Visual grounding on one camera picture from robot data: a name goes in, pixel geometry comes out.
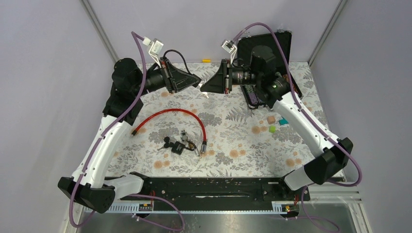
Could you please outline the red cable lock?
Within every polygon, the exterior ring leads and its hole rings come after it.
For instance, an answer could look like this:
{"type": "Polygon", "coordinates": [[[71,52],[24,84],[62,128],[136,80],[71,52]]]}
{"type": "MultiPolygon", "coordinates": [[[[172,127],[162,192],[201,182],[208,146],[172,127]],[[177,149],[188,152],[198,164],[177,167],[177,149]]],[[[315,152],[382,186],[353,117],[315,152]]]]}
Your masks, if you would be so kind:
{"type": "Polygon", "coordinates": [[[156,142],[164,144],[163,139],[168,136],[171,141],[181,141],[181,131],[185,130],[198,151],[197,156],[201,156],[207,149],[207,135],[206,128],[202,120],[193,112],[180,108],[171,108],[159,111],[152,114],[147,119],[143,120],[130,135],[137,136],[144,134],[146,130],[149,131],[148,138],[156,142]],[[191,126],[200,129],[198,136],[201,137],[201,144],[198,146],[192,137],[189,136],[189,129],[191,126]]]}

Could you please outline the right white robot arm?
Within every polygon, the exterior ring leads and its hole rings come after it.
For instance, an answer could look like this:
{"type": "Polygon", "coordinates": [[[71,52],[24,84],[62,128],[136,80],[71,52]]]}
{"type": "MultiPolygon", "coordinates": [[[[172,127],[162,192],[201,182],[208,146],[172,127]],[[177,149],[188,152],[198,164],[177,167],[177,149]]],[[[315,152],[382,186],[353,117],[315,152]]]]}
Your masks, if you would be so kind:
{"type": "Polygon", "coordinates": [[[216,74],[200,90],[229,94],[234,85],[254,85],[257,98],[285,118],[300,135],[314,159],[282,177],[279,195],[291,200],[301,187],[323,184],[343,169],[353,143],[348,138],[340,139],[314,117],[300,101],[292,83],[277,72],[275,60],[273,50],[268,46],[252,49],[250,65],[233,66],[230,60],[223,59],[216,74]]]}

